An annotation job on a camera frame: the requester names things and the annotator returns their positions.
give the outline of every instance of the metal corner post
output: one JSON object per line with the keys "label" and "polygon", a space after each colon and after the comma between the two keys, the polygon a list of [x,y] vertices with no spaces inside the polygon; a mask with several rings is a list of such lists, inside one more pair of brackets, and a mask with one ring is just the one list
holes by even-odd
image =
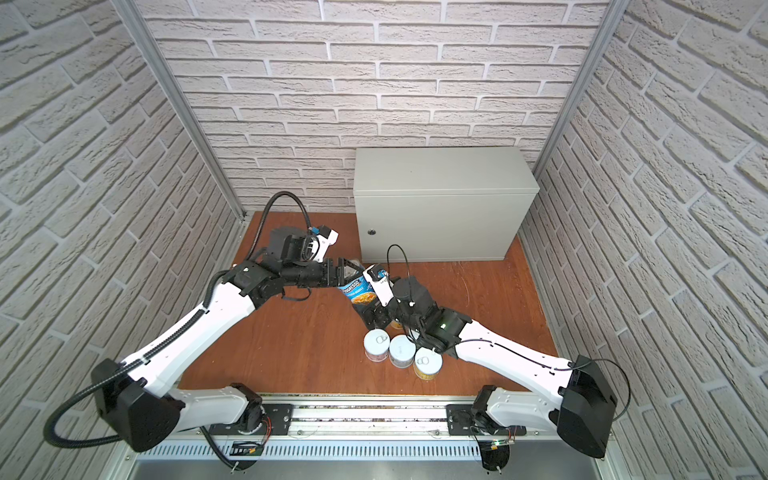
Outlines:
{"label": "metal corner post", "polygon": [[240,199],[237,198],[232,185],[227,179],[227,175],[224,173],[221,165],[219,164],[214,149],[208,143],[208,139],[203,132],[202,127],[197,122],[197,118],[192,112],[192,107],[187,102],[187,98],[181,91],[181,87],[173,72],[170,70],[170,66],[165,61],[163,54],[160,52],[160,47],[154,40],[147,22],[144,17],[141,16],[138,7],[134,0],[112,0],[115,9],[123,20],[123,24],[131,36],[136,42],[136,46],[144,56],[144,60],[152,70],[157,83],[161,86],[171,107],[176,111],[181,124],[187,129],[187,133],[192,139],[192,143],[200,152],[200,157],[203,159],[206,167],[210,171],[210,174],[214,177],[216,185],[221,190],[224,198],[227,199],[227,203],[237,216],[240,222],[245,219],[245,210],[240,203]]}
{"label": "metal corner post", "polygon": [[573,118],[574,112],[576,112],[581,96],[587,91],[592,75],[598,69],[603,53],[607,50],[608,44],[614,36],[616,27],[621,22],[624,11],[627,10],[629,2],[630,0],[611,0],[611,3],[606,7],[600,26],[598,26],[598,30],[594,33],[594,38],[587,50],[587,55],[584,57],[584,62],[581,63],[581,67],[576,72],[576,77],[573,83],[571,83],[571,89],[565,96],[565,101],[560,109],[558,118],[554,121],[552,129],[549,131],[549,136],[546,142],[544,142],[544,147],[538,156],[534,169],[535,178],[538,179],[547,168],[554,148],[557,146],[560,137],[565,133],[568,124],[571,123],[571,118]]}

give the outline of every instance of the brown wooden surface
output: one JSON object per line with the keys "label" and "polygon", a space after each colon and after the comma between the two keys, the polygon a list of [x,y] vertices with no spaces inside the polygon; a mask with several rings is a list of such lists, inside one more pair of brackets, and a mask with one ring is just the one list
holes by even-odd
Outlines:
{"label": "brown wooden surface", "polygon": [[[339,232],[328,257],[360,258],[354,214],[312,214],[314,225]],[[257,214],[237,252],[241,261],[253,241]],[[304,225],[301,214],[271,213],[259,245],[279,226]],[[393,276],[405,276],[404,263],[392,264]],[[484,326],[544,353],[554,344],[538,302],[533,279],[515,242],[504,261],[412,263],[411,274],[439,305],[470,315]],[[306,291],[291,289],[291,296]],[[443,356],[437,377],[425,382],[412,368],[365,357],[362,320],[336,289],[315,289],[306,302],[272,298],[261,309],[224,333],[184,373],[182,389],[212,389],[241,382],[256,392],[372,393],[406,395],[476,395],[483,385],[522,387],[491,370]],[[402,330],[388,328],[390,336]]]}

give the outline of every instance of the gray metal box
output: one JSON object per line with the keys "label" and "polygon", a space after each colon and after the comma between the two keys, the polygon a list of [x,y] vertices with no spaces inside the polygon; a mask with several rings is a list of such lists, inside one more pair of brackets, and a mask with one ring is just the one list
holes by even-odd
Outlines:
{"label": "gray metal box", "polygon": [[362,261],[503,260],[536,193],[516,147],[358,148]]}

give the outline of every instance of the cabinet door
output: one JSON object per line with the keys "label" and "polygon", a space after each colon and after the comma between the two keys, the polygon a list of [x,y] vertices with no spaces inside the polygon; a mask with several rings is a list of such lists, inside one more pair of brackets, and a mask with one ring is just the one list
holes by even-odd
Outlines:
{"label": "cabinet door", "polygon": [[[393,243],[412,262],[503,260],[534,196],[356,197],[362,260],[385,261]],[[399,250],[390,260],[402,261]]]}

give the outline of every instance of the brick wallpaper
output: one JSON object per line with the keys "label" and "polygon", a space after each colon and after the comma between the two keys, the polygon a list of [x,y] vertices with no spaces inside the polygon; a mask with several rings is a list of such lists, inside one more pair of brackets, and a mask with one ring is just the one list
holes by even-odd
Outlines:
{"label": "brick wallpaper", "polygon": [[517,145],[534,162],[607,4],[137,3],[245,208],[289,189],[339,212],[356,147]]}
{"label": "brick wallpaper", "polygon": [[627,369],[638,478],[768,478],[767,25],[633,0],[521,229],[561,352]]}
{"label": "brick wallpaper", "polygon": [[0,3],[0,111],[0,477],[97,478],[114,445],[43,423],[192,308],[235,216],[110,2]]}

